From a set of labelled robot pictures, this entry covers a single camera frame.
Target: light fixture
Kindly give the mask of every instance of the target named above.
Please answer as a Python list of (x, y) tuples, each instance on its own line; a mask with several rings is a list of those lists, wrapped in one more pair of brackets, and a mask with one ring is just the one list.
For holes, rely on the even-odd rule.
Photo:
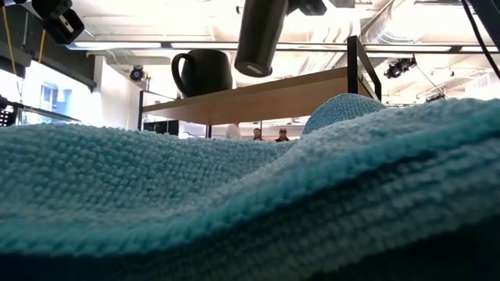
[(371, 52), (367, 53), (369, 58), (393, 58), (393, 59), (398, 59), (398, 58), (405, 58), (405, 59), (410, 59), (413, 57), (412, 53), (386, 53), (386, 52), (381, 52), (381, 53), (376, 53), (376, 52)]
[(196, 48), (212, 48), (212, 49), (237, 49), (238, 48), (238, 43), (231, 43), (231, 42), (217, 42), (217, 43), (212, 43), (212, 42), (195, 42), (195, 43), (188, 43), (188, 42), (183, 42), (183, 43), (171, 43), (170, 44), (172, 48), (174, 49), (196, 49)]
[(314, 51), (339, 51), (346, 52), (347, 45), (345, 44), (290, 44), (290, 43), (278, 43), (276, 46), (277, 51), (304, 51), (304, 50), (314, 50)]
[(117, 48), (161, 48), (159, 42), (104, 42), (104, 41), (80, 41), (74, 42), (78, 48), (91, 50), (111, 50)]
[[(498, 52), (498, 48), (496, 47), (486, 47), (486, 49), (489, 51), (489, 52)], [(483, 49), (481, 47), (476, 47), (476, 46), (466, 46), (466, 47), (462, 47), (460, 49), (461, 52), (482, 52)]]
[(389, 45), (389, 44), (366, 44), (365, 50), (381, 51), (381, 52), (446, 52), (449, 51), (451, 46), (433, 46), (433, 45)]

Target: white wall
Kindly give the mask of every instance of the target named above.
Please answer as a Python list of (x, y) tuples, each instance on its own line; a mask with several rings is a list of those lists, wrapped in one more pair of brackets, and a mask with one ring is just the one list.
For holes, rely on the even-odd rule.
[(179, 91), (173, 81), (172, 69), (170, 66), (148, 66), (146, 71), (148, 71), (148, 74), (151, 77), (151, 81), (149, 83), (150, 91), (169, 98), (177, 98), (177, 93)]
[(111, 126), (136, 130), (139, 114), (140, 87), (125, 78), (111, 66), (105, 57), (95, 57), (94, 89), (96, 96), (101, 101), (101, 126)]

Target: person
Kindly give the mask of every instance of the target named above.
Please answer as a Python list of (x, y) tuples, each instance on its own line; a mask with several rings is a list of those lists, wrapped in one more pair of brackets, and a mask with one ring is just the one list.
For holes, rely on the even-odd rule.
[(254, 141), (264, 141), (263, 132), (259, 128), (253, 130), (253, 140)]
[(289, 141), (288, 137), (287, 137), (287, 129), (281, 128), (280, 129), (280, 137), (278, 137), (275, 141), (276, 142)]
[(227, 126), (226, 129), (227, 139), (241, 139), (240, 123), (234, 123)]

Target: camera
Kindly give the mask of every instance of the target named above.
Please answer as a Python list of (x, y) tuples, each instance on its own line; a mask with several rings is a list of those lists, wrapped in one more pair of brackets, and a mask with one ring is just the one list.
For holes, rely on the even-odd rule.
[(143, 66), (134, 66), (130, 71), (130, 79), (134, 82), (141, 82), (146, 78), (147, 74)]
[[(0, 0), (0, 7), (21, 5), (29, 0)], [(42, 26), (57, 44), (69, 44), (84, 31), (84, 23), (71, 9), (71, 0), (33, 0), (31, 5), (42, 20)]]

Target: black cylindrical object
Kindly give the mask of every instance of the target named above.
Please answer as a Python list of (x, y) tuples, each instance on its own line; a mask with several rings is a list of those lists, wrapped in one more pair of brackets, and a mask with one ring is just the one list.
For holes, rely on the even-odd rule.
[(288, 0), (246, 0), (234, 67), (253, 77), (269, 76)]

